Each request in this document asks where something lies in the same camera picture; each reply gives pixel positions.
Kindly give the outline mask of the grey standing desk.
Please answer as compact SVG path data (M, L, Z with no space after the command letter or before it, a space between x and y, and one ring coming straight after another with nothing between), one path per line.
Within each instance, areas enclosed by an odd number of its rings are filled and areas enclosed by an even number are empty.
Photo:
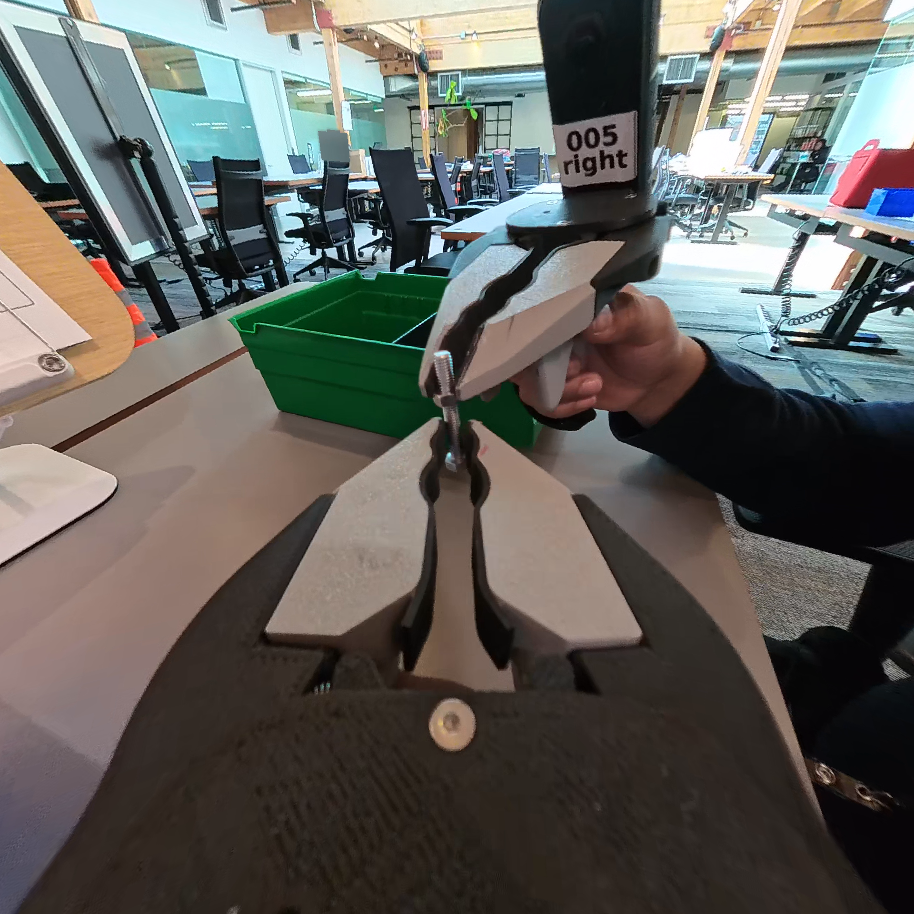
M822 195L769 194L761 200L770 205L769 218L794 230L792 245L774 286L770 290L740 290L781 301L781 313L775 317L762 303L757 304L760 335L771 353L780 352L785 345L897 356L897 348L887 345L880 335L865 331L863 324L877 312L900 314L912 309L912 219L873 217L863 209L836 207L828 196ZM793 300L801 296L793 288L794 269L809 240L817 236L832 238L860 259L833 303L793 315Z

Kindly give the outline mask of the person's right hand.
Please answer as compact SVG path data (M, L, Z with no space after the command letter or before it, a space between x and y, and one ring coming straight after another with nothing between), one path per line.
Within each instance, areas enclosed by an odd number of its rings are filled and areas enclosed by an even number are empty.
M651 428L689 392L707 363L705 350L679 330L667 304L632 284L600 311L582 340L569 359L555 409L535 404L534 368L512 377L525 405L549 419L589 409L625 413Z

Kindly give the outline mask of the group of black office chairs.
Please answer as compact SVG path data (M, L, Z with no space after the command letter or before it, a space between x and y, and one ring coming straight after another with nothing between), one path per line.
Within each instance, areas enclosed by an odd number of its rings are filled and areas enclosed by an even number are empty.
M119 251L118 258L147 265L154 256L173 248L182 254L189 267L189 278L201 293L202 310L213 313L208 292L203 288L199 268L189 259L192 242L209 240L202 219L214 219L219 225L223 245L204 254L200 263L227 279L244 279L275 272L281 285L288 284L280 263L278 238L272 226L263 181L253 173L236 172L217 162L216 188L218 203L208 210L191 211L190 192L176 176L162 175L154 151L141 139L119 143L98 143L90 157L77 150L64 150L68 177L96 208L101 227L110 232L121 228L121 215L139 221L149 237L136 245L133 254Z

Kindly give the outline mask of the orange traffic cone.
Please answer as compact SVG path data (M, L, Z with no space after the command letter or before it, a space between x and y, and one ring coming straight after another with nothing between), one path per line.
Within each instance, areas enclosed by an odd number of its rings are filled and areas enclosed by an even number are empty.
M110 289L119 297L127 314L131 318L134 333L134 348L140 348L154 342L158 337L152 330L145 315L134 303L130 291L120 281L108 260L104 257L90 257L89 264L94 268L99 277L106 281Z

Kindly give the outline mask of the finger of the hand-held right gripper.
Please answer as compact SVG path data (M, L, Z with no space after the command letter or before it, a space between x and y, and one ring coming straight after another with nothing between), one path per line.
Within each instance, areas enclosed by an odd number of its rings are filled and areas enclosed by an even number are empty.
M418 384L428 397L440 393L434 355L451 355L453 378L463 380L486 322L532 279L535 251L514 244L493 244L452 277L443 293L423 355Z
M456 383L467 400L534 367L535 402L559 402L575 341L593 321L593 279L625 247L617 239L595 239L551 252L526 287L488 318L477 334Z

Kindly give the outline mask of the silver hex bolt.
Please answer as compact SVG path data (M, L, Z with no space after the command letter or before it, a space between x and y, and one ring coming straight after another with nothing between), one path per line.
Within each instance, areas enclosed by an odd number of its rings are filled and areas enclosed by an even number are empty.
M432 357L432 367L437 380L438 392L451 389L456 395L451 353L447 350L436 351ZM447 428L449 441L445 465L451 473L456 473L464 465L464 455L460 440L462 424L459 403L456 407L440 409Z

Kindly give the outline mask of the wooden display board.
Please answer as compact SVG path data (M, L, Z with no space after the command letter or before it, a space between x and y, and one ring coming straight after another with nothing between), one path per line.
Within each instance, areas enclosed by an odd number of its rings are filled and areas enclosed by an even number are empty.
M131 318L109 288L27 189L1 166L1 249L91 335L66 352L74 378L1 407L6 417L105 378L134 348Z

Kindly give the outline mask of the green plastic bin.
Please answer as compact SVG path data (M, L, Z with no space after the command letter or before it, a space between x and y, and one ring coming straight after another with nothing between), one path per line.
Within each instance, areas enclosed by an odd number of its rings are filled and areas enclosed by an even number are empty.
M442 412L417 383L425 349L393 341L437 313L446 284L352 270L262 295L230 321L278 409L402 439Z

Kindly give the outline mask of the white framed grey panel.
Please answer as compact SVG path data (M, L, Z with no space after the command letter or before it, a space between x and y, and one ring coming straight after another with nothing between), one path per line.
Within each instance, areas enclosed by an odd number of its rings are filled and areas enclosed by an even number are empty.
M167 333L154 259L175 253L204 318L216 309L191 245L210 234L127 36L2 2L2 67L109 257L130 267Z

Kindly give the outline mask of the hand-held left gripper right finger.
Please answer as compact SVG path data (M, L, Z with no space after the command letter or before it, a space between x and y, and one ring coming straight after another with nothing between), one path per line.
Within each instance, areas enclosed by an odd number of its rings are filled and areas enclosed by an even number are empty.
M642 628L568 488L479 420L465 446L475 625L494 665L638 645Z

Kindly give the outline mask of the printed instruction sheet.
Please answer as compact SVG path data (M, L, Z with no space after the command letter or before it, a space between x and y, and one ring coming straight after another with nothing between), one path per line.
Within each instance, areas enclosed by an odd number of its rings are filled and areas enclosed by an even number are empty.
M91 341L29 276L1 254L1 406L75 377L63 350Z

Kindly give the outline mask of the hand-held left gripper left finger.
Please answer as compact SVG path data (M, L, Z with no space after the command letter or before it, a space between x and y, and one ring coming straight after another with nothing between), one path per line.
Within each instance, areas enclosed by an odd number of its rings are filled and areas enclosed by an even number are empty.
M412 671L433 616L439 475L440 421L432 419L342 484L266 638Z

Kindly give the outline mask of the grey office table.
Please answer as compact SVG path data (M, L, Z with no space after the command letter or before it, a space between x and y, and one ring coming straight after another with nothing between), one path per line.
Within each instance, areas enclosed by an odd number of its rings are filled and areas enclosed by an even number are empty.
M491 231L504 227L508 218L531 205L561 199L562 186L559 183L546 183L525 190L518 196L493 207L484 208L482 212L460 222L455 222L440 231L444 241L471 243Z

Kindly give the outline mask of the person's right forearm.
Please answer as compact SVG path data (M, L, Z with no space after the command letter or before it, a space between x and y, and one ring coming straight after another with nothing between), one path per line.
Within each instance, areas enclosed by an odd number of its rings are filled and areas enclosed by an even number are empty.
M772 386L700 342L707 363L656 424L610 413L613 435L811 541L913 536L913 405L845 404Z

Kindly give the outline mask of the person's dark clothing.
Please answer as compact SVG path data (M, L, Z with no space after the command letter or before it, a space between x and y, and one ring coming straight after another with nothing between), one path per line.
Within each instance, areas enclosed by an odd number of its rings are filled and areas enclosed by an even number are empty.
M815 785L832 838L886 911L912 912L912 678L833 626L764 641L804 756L848 784Z

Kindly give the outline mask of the hanging green plant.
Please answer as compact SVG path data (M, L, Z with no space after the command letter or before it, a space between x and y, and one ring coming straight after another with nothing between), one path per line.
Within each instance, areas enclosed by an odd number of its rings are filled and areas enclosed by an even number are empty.
M443 104L436 114L436 135L441 139L447 138L456 128L475 125L479 120L479 112L475 106L474 98L463 94L463 83L451 78L447 74L440 74L444 82L439 82L439 89L443 87L441 97Z

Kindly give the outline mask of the red plastic bin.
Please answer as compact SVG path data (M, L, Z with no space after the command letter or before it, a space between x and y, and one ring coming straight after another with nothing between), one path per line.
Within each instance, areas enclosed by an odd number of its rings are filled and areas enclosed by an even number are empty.
M864 209L874 190L912 188L913 149L883 147L873 138L846 164L829 201L843 209Z

